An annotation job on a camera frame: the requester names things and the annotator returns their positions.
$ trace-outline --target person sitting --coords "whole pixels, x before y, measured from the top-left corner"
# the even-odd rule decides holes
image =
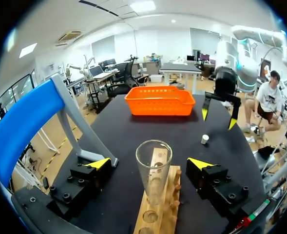
[[[265,132],[276,131],[281,127],[278,120],[282,110],[282,94],[278,88],[280,75],[276,71],[270,73],[270,81],[263,83],[259,87],[255,100],[246,100],[245,116],[246,126],[242,128],[245,133],[250,133],[251,111],[255,112],[255,117],[261,116],[269,122],[269,125],[259,129],[260,136]]]

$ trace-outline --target yellow triangle label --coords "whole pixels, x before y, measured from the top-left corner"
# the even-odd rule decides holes
[[[208,112],[207,109],[202,109],[202,114],[203,114],[203,119],[204,119],[204,121],[206,120],[207,112]]]
[[[103,166],[103,164],[106,163],[107,160],[111,160],[111,159],[108,157],[100,161],[92,162],[92,163],[89,163],[83,166],[92,166],[92,167],[95,167],[97,170],[99,170]]]
[[[232,118],[229,125],[229,130],[236,124],[237,120]]]
[[[195,166],[197,166],[200,170],[202,170],[202,168],[207,167],[207,166],[214,166],[215,164],[210,164],[210,163],[206,163],[206,162],[202,162],[200,160],[196,160],[194,158],[188,158],[188,160],[190,160]]]

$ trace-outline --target white t-shirt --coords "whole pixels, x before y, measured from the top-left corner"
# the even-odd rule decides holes
[[[256,98],[265,112],[280,112],[282,110],[281,91],[278,87],[276,89],[272,89],[269,82],[265,82],[259,87]]]

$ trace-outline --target brown shorts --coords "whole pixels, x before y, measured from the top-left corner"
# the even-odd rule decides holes
[[[268,122],[270,123],[270,120],[271,120],[272,117],[273,117],[273,112],[265,112],[265,111],[261,108],[260,103],[259,103],[259,105],[258,105],[257,112],[258,112],[258,114],[259,114],[262,118],[265,118],[265,119],[268,120]]]

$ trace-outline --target yellow black safety tape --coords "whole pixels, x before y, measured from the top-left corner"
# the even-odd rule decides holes
[[[62,145],[66,142],[67,139],[68,139],[68,138],[65,138],[65,139],[61,142],[60,146],[57,148],[58,150],[62,147]],[[48,169],[48,167],[50,166],[52,160],[54,160],[54,158],[55,158],[56,155],[57,155],[57,153],[55,152],[55,154],[51,157],[50,161],[48,162],[48,164],[47,164],[45,170],[42,172],[42,175],[41,175],[41,177],[40,177],[40,180],[44,177],[44,174],[45,174],[46,170]]]

